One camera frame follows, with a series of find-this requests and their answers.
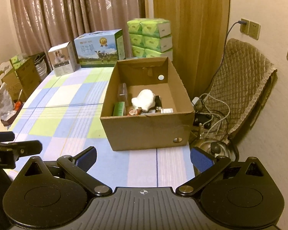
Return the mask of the red orange snack packet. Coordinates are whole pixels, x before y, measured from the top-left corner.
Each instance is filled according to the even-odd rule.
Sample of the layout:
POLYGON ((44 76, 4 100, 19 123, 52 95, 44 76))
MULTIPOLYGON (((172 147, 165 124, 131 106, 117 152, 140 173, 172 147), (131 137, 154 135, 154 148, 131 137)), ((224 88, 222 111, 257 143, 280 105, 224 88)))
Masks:
POLYGON ((130 108, 128 110, 128 116, 138 116, 142 113, 142 108, 130 108))

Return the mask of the crumpled white plastic bag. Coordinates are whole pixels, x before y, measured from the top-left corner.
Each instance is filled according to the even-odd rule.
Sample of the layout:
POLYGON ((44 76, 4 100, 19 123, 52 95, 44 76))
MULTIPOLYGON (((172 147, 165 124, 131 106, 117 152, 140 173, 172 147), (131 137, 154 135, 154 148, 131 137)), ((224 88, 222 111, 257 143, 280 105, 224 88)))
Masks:
POLYGON ((3 82, 0 87, 0 119, 8 121, 15 114, 14 102, 7 90, 7 84, 3 82))

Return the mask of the black items plastic bag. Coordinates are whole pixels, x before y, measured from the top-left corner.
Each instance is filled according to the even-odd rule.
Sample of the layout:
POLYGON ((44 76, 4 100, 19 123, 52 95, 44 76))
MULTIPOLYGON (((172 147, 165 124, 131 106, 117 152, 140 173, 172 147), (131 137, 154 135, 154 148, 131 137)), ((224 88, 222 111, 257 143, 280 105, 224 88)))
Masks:
POLYGON ((118 86, 118 102, 128 103, 128 90, 125 83, 121 83, 118 86))

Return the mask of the white beige product box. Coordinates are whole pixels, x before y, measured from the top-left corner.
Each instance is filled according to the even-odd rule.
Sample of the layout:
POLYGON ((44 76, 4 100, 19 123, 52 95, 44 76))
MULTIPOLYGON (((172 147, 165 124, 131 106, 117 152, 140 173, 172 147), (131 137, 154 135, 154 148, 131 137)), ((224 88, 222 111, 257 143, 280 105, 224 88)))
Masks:
POLYGON ((71 42, 53 46, 48 50, 50 63, 57 77, 75 72, 78 63, 71 42))

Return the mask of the brown cardboard boxes stack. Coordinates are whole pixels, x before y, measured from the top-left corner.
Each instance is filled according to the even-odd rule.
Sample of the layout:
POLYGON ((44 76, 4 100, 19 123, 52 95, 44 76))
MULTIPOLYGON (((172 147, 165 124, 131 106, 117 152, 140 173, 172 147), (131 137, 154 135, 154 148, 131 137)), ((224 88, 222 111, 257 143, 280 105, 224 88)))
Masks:
POLYGON ((11 63, 16 58, 0 64, 0 84, 6 83, 13 100, 25 102, 48 75, 48 62, 44 52, 11 63))

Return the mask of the dark tray with items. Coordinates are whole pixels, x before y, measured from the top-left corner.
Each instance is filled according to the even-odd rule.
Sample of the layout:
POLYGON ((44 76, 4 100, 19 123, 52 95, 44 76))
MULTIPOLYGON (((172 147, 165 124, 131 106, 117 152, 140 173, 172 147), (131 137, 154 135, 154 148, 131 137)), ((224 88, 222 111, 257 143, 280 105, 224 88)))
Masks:
POLYGON ((1 123, 5 126, 5 127, 9 127, 11 126, 11 124, 15 121, 16 117, 18 116, 18 114, 20 113, 22 107, 23 107, 23 102, 20 101, 15 101, 15 109, 16 109, 16 113, 7 121, 3 121, 1 120, 1 123))

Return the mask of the checked bed sheet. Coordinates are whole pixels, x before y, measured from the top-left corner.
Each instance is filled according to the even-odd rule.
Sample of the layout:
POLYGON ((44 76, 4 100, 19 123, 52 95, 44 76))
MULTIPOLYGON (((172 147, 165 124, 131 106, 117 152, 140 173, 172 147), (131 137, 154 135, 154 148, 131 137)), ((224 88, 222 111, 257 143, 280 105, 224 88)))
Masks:
POLYGON ((38 140, 40 157, 56 160, 97 149, 90 175, 110 186, 173 188, 194 177, 188 146, 142 151, 111 149, 100 114, 112 69, 84 68, 61 77, 49 74, 25 102, 11 126, 17 142, 38 140))

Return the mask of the long white green box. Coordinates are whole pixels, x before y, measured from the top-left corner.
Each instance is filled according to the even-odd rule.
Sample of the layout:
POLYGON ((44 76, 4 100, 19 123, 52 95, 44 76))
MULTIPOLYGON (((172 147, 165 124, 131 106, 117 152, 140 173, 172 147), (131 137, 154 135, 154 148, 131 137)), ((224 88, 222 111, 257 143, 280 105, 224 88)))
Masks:
POLYGON ((168 114, 168 113, 173 113, 173 109, 172 108, 162 108, 161 109, 161 113, 162 114, 168 114))

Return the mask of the metal kettle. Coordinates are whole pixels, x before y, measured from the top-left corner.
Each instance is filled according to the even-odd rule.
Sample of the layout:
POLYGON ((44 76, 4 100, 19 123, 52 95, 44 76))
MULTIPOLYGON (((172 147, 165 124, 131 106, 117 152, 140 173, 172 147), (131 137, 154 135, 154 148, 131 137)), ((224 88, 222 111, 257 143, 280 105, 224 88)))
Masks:
POLYGON ((192 143, 191 147, 198 147, 214 157, 221 155, 231 158, 228 145, 216 139, 199 139, 192 143))

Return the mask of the brown curtain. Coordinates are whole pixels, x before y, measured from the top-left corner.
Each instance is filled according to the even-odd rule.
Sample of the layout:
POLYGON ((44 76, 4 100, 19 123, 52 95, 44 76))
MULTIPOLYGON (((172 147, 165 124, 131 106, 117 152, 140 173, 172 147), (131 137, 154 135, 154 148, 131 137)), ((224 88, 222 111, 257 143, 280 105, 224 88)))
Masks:
POLYGON ((94 31, 122 29, 127 57, 127 21, 145 14, 144 0, 10 0, 23 53, 47 53, 56 45, 94 31))

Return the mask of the green white small box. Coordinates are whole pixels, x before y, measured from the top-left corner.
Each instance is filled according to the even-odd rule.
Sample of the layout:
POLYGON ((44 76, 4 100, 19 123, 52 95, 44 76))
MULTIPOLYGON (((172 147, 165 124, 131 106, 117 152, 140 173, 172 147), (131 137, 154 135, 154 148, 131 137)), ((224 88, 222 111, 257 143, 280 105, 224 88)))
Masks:
POLYGON ((126 115, 125 102, 123 101, 116 102, 114 105, 112 116, 125 116, 125 115, 126 115))

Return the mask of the blue milk carton case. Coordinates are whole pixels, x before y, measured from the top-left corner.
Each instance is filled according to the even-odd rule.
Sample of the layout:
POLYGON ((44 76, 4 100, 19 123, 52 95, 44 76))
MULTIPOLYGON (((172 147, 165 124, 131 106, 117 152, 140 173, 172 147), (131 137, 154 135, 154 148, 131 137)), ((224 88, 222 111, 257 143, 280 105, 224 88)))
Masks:
POLYGON ((112 67, 124 60, 123 30, 95 31, 74 39, 81 67, 112 67))

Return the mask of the white knit sock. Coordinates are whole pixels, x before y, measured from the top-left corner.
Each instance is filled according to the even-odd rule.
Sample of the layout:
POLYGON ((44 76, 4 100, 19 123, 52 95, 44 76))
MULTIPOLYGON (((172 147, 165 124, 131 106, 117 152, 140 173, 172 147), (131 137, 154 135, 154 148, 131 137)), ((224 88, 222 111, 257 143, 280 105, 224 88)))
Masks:
POLYGON ((132 98, 132 105, 147 112, 155 106, 155 97, 150 89, 141 90, 137 97, 132 98))

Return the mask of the open cardboard box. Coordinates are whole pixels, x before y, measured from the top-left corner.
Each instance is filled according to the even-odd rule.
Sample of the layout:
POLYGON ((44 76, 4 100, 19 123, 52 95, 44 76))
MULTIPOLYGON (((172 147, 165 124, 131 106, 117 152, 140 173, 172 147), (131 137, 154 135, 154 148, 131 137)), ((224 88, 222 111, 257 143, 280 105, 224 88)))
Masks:
POLYGON ((100 120, 114 151, 186 145, 194 109, 167 57, 115 64, 100 120))

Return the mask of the white power strip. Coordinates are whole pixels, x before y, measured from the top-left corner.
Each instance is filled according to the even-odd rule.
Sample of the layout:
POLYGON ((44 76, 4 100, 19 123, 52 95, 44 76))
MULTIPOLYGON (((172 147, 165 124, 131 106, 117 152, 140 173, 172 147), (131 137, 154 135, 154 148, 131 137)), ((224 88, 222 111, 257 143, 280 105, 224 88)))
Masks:
POLYGON ((196 111, 202 110, 203 104, 202 104, 202 100, 199 97, 194 97, 191 102, 192 102, 194 109, 196 111))

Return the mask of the quilted beige chair cover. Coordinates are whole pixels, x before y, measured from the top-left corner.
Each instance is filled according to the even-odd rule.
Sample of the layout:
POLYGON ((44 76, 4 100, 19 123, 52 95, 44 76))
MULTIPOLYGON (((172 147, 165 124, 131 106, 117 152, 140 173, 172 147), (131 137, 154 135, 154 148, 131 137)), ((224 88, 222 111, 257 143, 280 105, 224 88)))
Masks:
POLYGON ((226 139, 238 133, 254 109, 264 106, 277 68, 253 45, 230 39, 221 68, 213 79, 204 104, 226 118, 215 118, 209 138, 226 139))

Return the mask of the wall socket plate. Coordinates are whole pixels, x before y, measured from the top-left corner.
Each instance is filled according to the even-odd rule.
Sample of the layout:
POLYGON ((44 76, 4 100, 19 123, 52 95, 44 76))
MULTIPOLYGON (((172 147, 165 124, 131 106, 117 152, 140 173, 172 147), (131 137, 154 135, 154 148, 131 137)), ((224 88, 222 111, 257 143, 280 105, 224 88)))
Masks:
POLYGON ((249 35, 249 24, 250 21, 246 19, 240 19, 240 32, 245 35, 249 35))
POLYGON ((261 25, 250 21, 249 24, 249 37, 258 40, 259 39, 259 35, 260 35, 260 29, 261 29, 261 25))

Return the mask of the green tissue pack stack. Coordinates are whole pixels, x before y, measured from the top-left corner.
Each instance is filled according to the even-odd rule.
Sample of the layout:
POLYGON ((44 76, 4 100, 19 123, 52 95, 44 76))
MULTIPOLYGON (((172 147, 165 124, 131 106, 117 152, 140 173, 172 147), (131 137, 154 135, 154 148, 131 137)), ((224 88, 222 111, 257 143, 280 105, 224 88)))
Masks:
POLYGON ((169 20, 136 18, 128 21, 127 26, 133 57, 173 59, 173 38, 169 20))

